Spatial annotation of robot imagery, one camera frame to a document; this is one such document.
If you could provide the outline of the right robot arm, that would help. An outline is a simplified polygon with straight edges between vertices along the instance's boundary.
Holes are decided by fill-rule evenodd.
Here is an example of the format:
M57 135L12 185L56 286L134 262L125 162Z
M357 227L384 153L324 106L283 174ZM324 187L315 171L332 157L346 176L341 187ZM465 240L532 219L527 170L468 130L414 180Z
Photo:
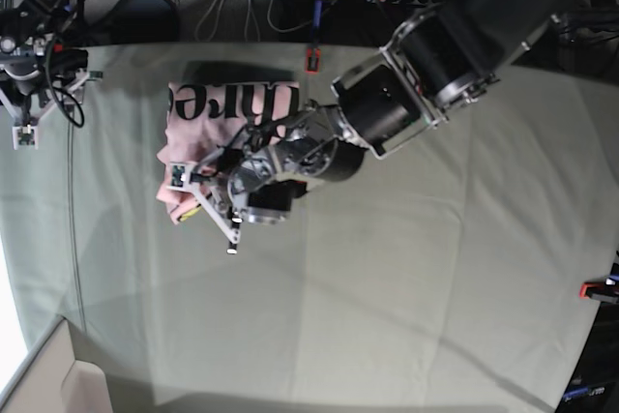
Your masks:
M22 0L1 12L1 106L16 128L31 133L52 109L83 126L83 89L102 76L88 70L83 44L128 1L92 24L84 19L86 0Z

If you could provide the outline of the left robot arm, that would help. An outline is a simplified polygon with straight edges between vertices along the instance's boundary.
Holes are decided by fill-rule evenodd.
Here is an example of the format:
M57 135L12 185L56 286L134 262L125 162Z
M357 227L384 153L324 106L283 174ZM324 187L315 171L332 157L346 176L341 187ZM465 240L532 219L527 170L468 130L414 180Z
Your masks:
M243 222L276 224L312 182L350 179L474 102L496 71L572 0L447 0L413 14L367 61L338 77L336 102L308 103L236 131L200 133L203 156L169 149L160 190L205 211L237 250Z

